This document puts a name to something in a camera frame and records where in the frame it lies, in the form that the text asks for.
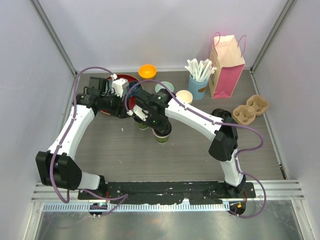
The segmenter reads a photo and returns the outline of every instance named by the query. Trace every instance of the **table surface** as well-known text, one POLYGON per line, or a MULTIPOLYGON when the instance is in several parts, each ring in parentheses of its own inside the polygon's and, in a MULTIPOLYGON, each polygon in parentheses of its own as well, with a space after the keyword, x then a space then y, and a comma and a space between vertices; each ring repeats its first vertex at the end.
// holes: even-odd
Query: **table surface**
MULTIPOLYGON (((135 72, 123 73, 138 79, 135 72)), ((107 77, 107 74, 83 74, 79 92, 89 84, 89 77, 107 77)), ((174 92, 188 89, 187 71, 158 72, 156 79, 174 85, 174 92)), ((144 89, 155 92, 155 83, 145 83, 144 89)), ((192 106, 211 113, 221 108, 232 112, 256 94, 249 71, 243 71, 231 98, 211 99, 207 89, 205 97, 194 100, 192 106)), ((131 118, 119 119, 98 112, 88 126, 78 146, 75 162, 82 171, 103 175, 107 181, 214 181, 223 180, 219 161, 212 158, 208 149, 211 142, 193 128, 170 119, 172 132, 166 144, 156 142, 152 129, 140 130, 131 118)), ((263 116, 258 116, 251 127, 265 137, 263 148, 244 152, 239 162, 244 172, 261 180, 280 180, 282 174, 263 116)), ((238 149, 260 143, 253 132, 238 128, 238 149)))

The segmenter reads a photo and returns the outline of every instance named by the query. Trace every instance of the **pink gift bag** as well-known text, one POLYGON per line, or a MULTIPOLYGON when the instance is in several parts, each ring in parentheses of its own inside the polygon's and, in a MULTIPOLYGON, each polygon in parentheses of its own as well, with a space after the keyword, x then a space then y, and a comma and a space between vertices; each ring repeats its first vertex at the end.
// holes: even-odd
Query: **pink gift bag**
POLYGON ((243 35, 240 40, 243 37, 244 49, 241 52, 234 35, 220 36, 219 32, 214 34, 210 60, 216 67, 216 71, 211 75, 208 83, 213 99, 230 98, 237 85, 245 67, 243 54, 246 50, 247 36, 243 35))

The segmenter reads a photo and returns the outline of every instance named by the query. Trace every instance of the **bag handle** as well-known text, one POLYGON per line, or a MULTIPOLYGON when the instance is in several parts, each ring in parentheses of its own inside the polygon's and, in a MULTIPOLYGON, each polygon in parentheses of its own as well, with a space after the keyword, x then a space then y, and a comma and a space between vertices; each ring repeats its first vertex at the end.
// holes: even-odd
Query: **bag handle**
POLYGON ((239 47, 239 43, 241 41, 241 39, 244 37, 244 48, 243 48, 243 52, 241 52, 241 57, 242 55, 245 53, 245 50, 246 50, 246 43, 247 43, 247 35, 243 35, 240 40, 238 41, 238 47, 239 47))
POLYGON ((221 37, 221 35, 220 35, 220 32, 216 32, 214 35, 213 35, 213 48, 214 48, 214 50, 215 50, 215 52, 216 52, 216 56, 218 57, 218 52, 217 52, 217 50, 216 50, 216 46, 218 45, 218 43, 220 42, 220 37, 221 37), (215 36, 216 36, 216 34, 219 34, 219 41, 215 44, 215 36))

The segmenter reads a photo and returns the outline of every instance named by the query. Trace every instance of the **yellow bowl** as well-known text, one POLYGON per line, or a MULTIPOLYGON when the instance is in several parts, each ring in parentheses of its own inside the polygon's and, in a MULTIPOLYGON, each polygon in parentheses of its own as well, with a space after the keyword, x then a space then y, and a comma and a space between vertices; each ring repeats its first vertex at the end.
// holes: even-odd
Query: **yellow bowl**
POLYGON ((157 69, 155 66, 151 64, 146 64, 139 68, 138 73, 139 73, 139 76, 144 80, 154 79, 157 74, 157 69))

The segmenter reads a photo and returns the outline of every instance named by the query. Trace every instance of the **blue bucket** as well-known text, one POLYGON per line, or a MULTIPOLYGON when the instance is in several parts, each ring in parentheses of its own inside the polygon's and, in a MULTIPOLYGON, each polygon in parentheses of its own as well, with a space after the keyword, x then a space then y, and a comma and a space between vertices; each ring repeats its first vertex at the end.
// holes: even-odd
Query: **blue bucket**
POLYGON ((205 96, 209 78, 210 77, 208 77, 205 81, 196 81, 190 74, 188 91, 192 93, 194 100, 202 99, 205 96))

